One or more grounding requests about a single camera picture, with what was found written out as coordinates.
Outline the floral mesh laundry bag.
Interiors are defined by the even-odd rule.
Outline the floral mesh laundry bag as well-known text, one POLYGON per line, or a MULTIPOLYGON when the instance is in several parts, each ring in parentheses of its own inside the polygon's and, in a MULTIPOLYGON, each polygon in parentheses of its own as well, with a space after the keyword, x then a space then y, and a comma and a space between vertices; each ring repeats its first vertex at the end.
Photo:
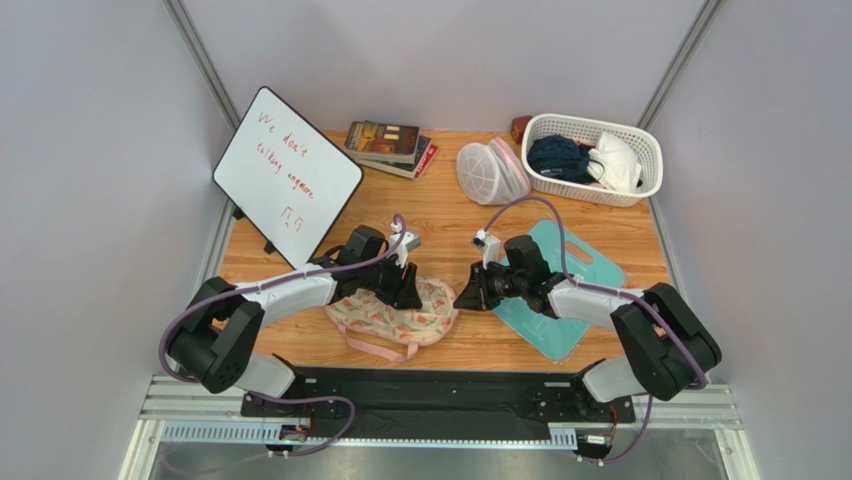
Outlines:
POLYGON ((455 325, 459 311, 452 287, 437 278, 416 282, 422 306, 397 310, 381 302, 377 295, 360 290, 324 307, 347 345, 355 350, 403 363, 413 359, 423 347, 443 340, 455 325))

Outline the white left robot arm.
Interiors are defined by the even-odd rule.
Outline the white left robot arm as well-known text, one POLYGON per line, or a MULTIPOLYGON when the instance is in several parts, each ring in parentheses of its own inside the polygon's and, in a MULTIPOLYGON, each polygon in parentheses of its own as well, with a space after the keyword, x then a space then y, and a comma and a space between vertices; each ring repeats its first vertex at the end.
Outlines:
POLYGON ((172 377, 198 383, 211 394, 239 388, 281 398, 297 375, 284 360, 255 349, 269 324, 311 308, 342 301, 359 291, 371 293, 395 310, 422 306, 410 252, 418 234, 399 221, 392 235, 361 225, 343 245, 308 261, 299 270, 255 283, 206 280, 190 305, 167 327, 159 357, 172 377))

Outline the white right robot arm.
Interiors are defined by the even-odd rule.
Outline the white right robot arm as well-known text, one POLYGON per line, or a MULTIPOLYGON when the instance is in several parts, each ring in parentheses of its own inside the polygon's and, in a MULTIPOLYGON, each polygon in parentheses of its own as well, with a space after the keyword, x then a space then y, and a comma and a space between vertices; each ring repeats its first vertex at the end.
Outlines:
POLYGON ((686 389, 704 387, 707 372, 722 360, 714 337, 670 284, 630 290, 582 281, 551 269, 529 235, 501 243, 481 230, 472 244, 483 257, 472 264, 455 308, 491 311, 519 298, 536 314, 617 334, 622 356, 597 361, 571 380, 588 403, 642 394, 668 401, 686 389))

